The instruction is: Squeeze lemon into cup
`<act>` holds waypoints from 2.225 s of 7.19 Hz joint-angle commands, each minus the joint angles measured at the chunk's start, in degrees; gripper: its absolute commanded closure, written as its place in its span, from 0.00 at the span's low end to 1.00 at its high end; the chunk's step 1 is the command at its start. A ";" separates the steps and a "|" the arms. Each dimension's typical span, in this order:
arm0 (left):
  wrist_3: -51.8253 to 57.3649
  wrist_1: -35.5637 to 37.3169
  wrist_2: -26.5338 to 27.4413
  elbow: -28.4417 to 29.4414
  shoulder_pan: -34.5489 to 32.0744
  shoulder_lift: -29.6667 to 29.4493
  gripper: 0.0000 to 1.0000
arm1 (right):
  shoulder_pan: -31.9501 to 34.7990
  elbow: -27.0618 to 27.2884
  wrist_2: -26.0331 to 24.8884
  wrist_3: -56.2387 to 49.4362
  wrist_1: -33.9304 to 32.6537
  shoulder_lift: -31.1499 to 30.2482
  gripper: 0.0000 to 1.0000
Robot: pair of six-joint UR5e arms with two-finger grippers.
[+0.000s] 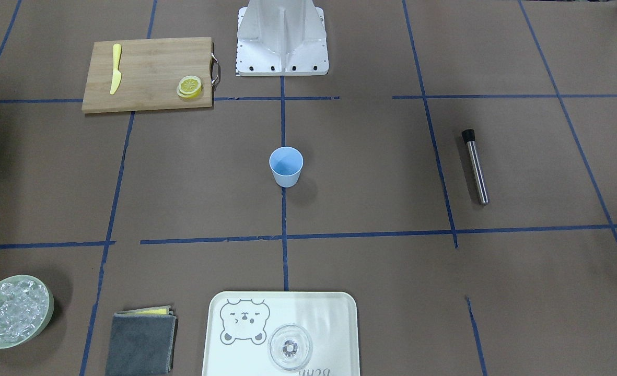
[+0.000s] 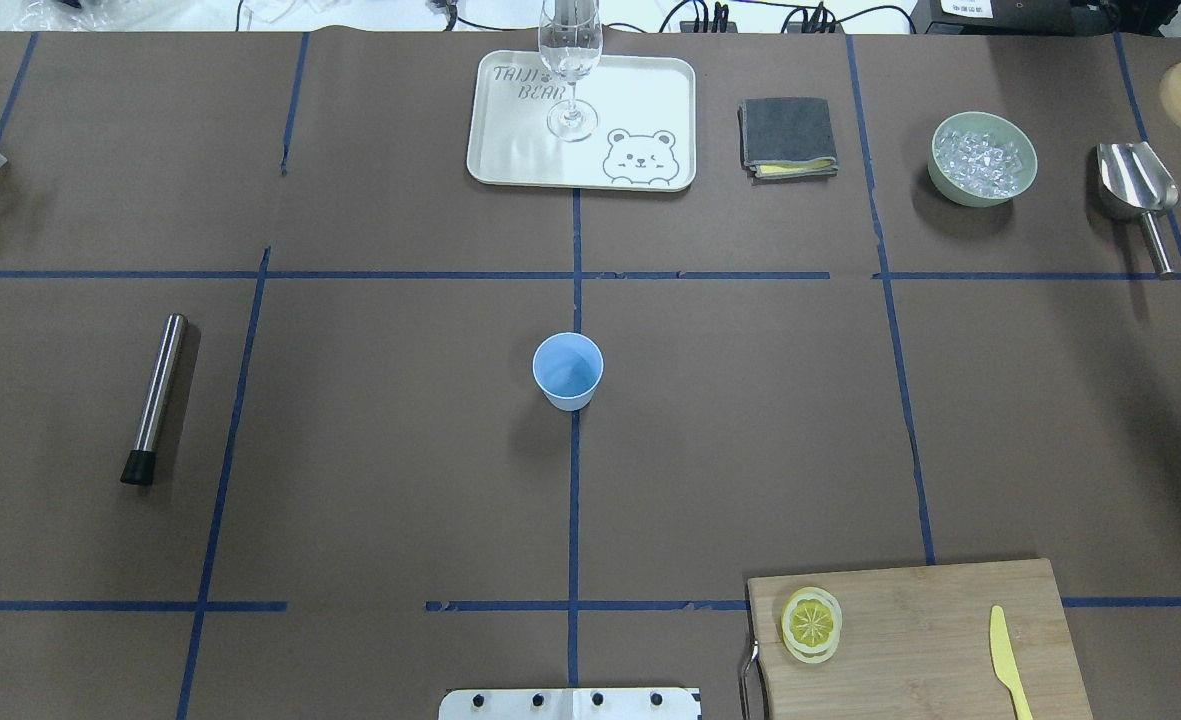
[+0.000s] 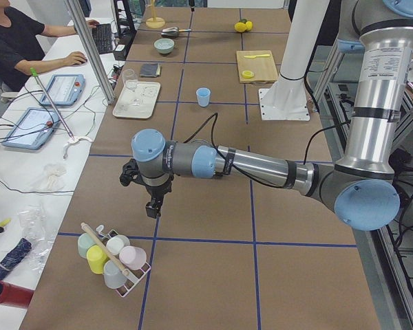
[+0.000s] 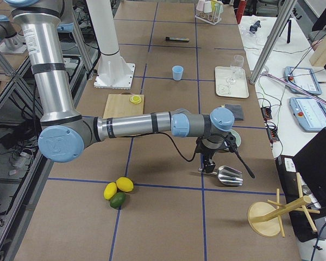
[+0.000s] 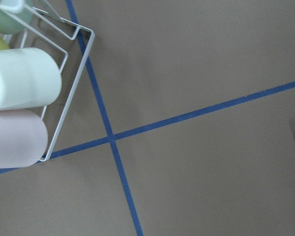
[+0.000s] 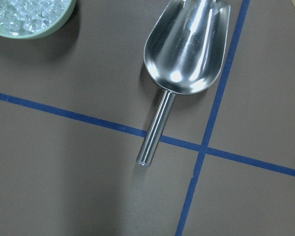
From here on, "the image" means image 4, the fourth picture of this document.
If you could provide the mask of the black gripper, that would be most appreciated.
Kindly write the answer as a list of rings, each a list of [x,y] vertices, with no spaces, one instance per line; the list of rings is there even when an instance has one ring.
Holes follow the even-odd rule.
[[[213,134],[207,138],[198,137],[196,140],[196,153],[201,154],[202,172],[211,173],[215,169],[215,162],[212,160],[218,151],[227,150],[235,152],[237,148],[235,137],[227,132],[226,134]]]

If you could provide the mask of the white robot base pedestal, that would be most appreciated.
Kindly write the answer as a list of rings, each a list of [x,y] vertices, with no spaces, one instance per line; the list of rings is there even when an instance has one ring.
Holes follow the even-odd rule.
[[[87,1],[87,7],[101,53],[95,87],[130,89],[135,64],[126,63],[120,54],[110,1]]]

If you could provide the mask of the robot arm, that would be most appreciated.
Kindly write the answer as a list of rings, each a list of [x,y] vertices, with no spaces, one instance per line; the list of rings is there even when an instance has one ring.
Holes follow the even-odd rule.
[[[218,107],[209,114],[185,109],[139,116],[103,119],[83,116],[73,103],[57,27],[66,14],[65,1],[9,1],[28,47],[32,73],[40,94],[43,116],[38,138],[41,153],[54,162],[78,158],[90,145],[107,138],[134,138],[166,134],[169,138],[195,137],[195,152],[203,158],[203,171],[213,172],[215,152],[237,152],[231,134],[233,113]]]

